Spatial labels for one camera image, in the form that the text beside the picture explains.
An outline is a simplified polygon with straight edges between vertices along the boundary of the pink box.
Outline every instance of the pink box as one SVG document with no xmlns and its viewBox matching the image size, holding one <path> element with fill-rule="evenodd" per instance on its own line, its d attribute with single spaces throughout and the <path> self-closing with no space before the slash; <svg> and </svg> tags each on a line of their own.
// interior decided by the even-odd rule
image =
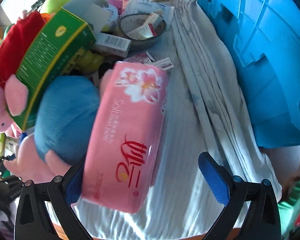
<svg viewBox="0 0 300 240">
<path fill-rule="evenodd" d="M 136 213 L 148 193 L 165 115 L 165 71 L 118 62 L 95 119 L 82 198 Z"/>
</svg>

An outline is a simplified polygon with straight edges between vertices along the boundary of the white plastic packet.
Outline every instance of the white plastic packet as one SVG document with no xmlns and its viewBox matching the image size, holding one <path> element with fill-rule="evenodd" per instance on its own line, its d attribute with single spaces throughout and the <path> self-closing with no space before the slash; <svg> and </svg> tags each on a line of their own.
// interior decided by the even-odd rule
<svg viewBox="0 0 300 240">
<path fill-rule="evenodd" d="M 154 12 L 163 17 L 168 29 L 173 18 L 173 9 L 173 6 L 167 6 L 149 0 L 130 0 L 125 9 L 124 15 Z"/>
</svg>

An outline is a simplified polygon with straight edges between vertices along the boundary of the blue plastic bin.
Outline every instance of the blue plastic bin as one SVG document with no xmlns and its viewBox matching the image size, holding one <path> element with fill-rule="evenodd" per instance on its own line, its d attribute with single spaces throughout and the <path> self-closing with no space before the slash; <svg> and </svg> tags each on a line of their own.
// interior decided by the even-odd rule
<svg viewBox="0 0 300 240">
<path fill-rule="evenodd" d="M 300 145 L 300 10 L 293 0 L 198 0 L 237 68 L 258 146 Z"/>
</svg>

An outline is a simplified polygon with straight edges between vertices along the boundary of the green cardboard box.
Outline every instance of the green cardboard box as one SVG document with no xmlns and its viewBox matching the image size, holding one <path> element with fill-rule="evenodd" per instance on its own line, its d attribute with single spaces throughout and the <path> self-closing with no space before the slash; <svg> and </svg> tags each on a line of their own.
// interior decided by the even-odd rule
<svg viewBox="0 0 300 240">
<path fill-rule="evenodd" d="M 25 111 L 12 117 L 23 131 L 35 125 L 41 98 L 49 84 L 57 76 L 68 75 L 95 41 L 88 23 L 65 9 L 42 28 L 16 74 L 29 89 Z"/>
</svg>

